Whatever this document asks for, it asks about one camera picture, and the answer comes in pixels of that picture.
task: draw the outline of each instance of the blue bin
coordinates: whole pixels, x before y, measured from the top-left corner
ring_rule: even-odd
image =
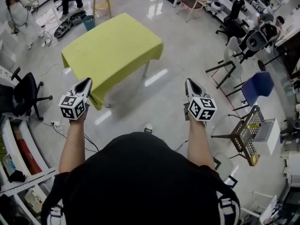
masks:
[[[88,15],[83,19],[83,23],[87,31],[93,29],[96,26],[95,17],[93,15]]]

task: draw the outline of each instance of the glossy gray floor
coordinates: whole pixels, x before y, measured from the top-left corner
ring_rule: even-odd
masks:
[[[86,11],[91,14],[92,0],[83,0],[83,2]],[[176,15],[176,10],[166,0],[111,0],[111,5],[113,16],[128,13],[157,34],[163,40],[165,47],[161,59],[151,61],[146,79],[142,78],[142,67],[107,94],[111,108],[103,107],[101,111],[97,111],[93,106],[90,107],[85,133],[101,149],[119,135],[142,131],[144,124],[150,122],[154,126],[154,135],[163,139],[173,150],[178,148],[188,139],[189,123],[184,120],[182,100],[185,96],[184,82],[192,77],[205,86],[217,103],[217,114],[206,128],[212,153],[221,151],[229,157],[235,155],[237,151],[229,140],[210,138],[212,134],[228,134],[232,131],[238,119],[227,115],[235,114],[232,112],[233,106],[240,106],[243,100],[242,95],[236,93],[230,97],[230,103],[221,90],[216,90],[216,84],[211,78],[212,73],[205,73],[206,69],[216,66],[217,62],[223,59],[225,36],[215,34],[220,22],[206,11],[202,11],[198,19],[186,23],[187,13],[183,11]],[[54,33],[55,29],[52,28],[58,25],[57,20],[60,16],[53,7],[54,4],[50,1],[34,15],[41,25],[46,24],[46,31],[50,34]],[[96,17],[97,24],[100,24],[108,19],[108,13],[97,11]],[[50,47],[42,47],[44,39],[39,39],[30,51],[24,46],[19,49],[17,55],[19,60],[15,68],[21,66],[21,76],[30,71],[37,82],[44,81],[45,85],[39,92],[39,96],[53,95],[52,101],[38,104],[44,122],[47,124],[50,121],[60,120],[58,99],[76,82],[72,71],[63,70],[61,66],[61,50],[85,32],[84,25],[80,24],[60,42]],[[253,59],[245,61],[243,67],[242,81],[259,70],[256,60]],[[154,79],[148,79],[156,74],[159,74],[160,78],[149,84]],[[214,75],[214,79],[219,82],[224,75],[225,70],[220,69]],[[222,86],[222,90],[228,93],[238,83],[240,80],[228,80]],[[285,119],[275,89],[269,97],[259,98],[257,103],[265,118],[276,117],[280,123]],[[240,115],[246,113],[246,110],[239,112]],[[61,118],[61,123],[66,125],[63,126],[66,133],[68,121]],[[64,144],[62,136],[51,127],[35,120],[31,120],[30,128],[47,163],[50,166],[57,166]],[[95,149],[88,142],[86,148]],[[234,190],[241,205],[253,209],[268,202],[267,199],[258,199],[252,194],[253,190],[271,195],[280,194],[285,180],[282,178],[284,162],[280,159],[279,152],[278,144],[277,153],[272,157],[262,156],[255,167],[250,167],[242,157],[232,159],[234,165],[239,167],[234,175],[239,181]],[[186,156],[187,144],[179,153]],[[92,154],[93,152],[86,151],[87,158]]]

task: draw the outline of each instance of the yellow-green tablecloth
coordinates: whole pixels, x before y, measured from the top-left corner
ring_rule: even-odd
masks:
[[[163,42],[124,13],[80,36],[62,50],[64,67],[78,80],[90,77],[90,99],[97,110],[115,84],[152,59],[160,59]]]

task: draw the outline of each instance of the blue chair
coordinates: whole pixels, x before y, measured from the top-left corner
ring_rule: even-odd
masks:
[[[239,86],[242,87],[240,89],[237,89],[236,91],[233,91],[232,93],[227,94],[226,97],[241,90],[246,99],[243,102],[247,102],[248,104],[242,107],[238,107],[233,111],[249,106],[252,107],[259,96],[269,96],[273,90],[274,82],[268,72],[258,72],[255,73],[253,77],[250,77],[247,81],[235,86],[234,88],[237,88]]]

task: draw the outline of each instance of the black shirt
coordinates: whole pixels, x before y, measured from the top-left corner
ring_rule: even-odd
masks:
[[[220,224],[216,191],[239,203],[216,171],[198,167],[153,135],[131,133],[56,176],[42,223],[62,198],[67,224],[164,218]]]

